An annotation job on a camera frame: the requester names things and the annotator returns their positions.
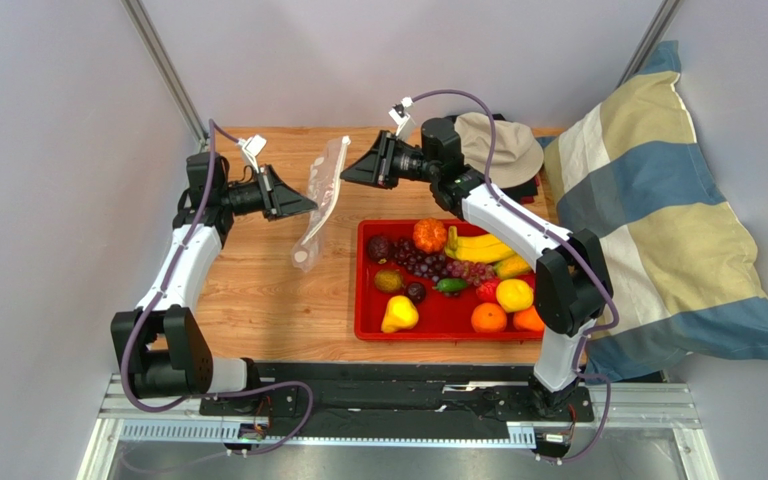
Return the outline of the yellow banana bunch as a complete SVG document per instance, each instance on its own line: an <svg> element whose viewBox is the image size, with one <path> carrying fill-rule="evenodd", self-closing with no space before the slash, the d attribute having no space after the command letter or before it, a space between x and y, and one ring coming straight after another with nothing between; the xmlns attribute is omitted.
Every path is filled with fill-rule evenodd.
<svg viewBox="0 0 768 480"><path fill-rule="evenodd" d="M462 236L456 226L448 228L444 253L452 260L486 264L517 255L513 249L491 234Z"/></svg>

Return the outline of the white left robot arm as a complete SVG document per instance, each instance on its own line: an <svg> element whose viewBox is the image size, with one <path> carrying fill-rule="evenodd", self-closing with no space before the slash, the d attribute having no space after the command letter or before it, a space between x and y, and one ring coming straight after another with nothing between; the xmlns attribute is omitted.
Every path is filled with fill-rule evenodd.
<svg viewBox="0 0 768 480"><path fill-rule="evenodd" d="M269 221L317 209L269 165L248 181L231 181L229 163L208 152L186 161L189 186L172 222L169 251L136 307L118 312L110 332L125 392L132 400L229 394L258 388L255 364L215 356L196 320L208 272L238 216Z"/></svg>

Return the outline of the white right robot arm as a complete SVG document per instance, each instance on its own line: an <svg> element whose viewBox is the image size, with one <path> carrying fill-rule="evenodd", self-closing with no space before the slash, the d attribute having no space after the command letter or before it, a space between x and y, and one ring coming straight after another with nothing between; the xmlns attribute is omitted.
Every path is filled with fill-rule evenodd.
<svg viewBox="0 0 768 480"><path fill-rule="evenodd" d="M507 200L488 175L466 164L460 136L446 118L422 124L418 147L380 131L370 150L340 177L380 189L393 189L402 180L426 182L443 210L494 235L532 267L545 331L529 379L529 404L544 418L565 411L579 382L585 339L612 299L596 236L572 233Z"/></svg>

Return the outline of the clear dotted zip top bag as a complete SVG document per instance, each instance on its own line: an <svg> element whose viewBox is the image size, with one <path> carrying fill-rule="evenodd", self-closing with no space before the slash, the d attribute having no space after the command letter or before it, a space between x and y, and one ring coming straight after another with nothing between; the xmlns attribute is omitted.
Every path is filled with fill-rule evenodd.
<svg viewBox="0 0 768 480"><path fill-rule="evenodd" d="M344 135L326 143L312 162L306 196L316 207L310 212L308 227L291 251L293 265L310 272L319 262L325 244L325 225L336 208L341 191L340 174L345 167L351 138Z"/></svg>

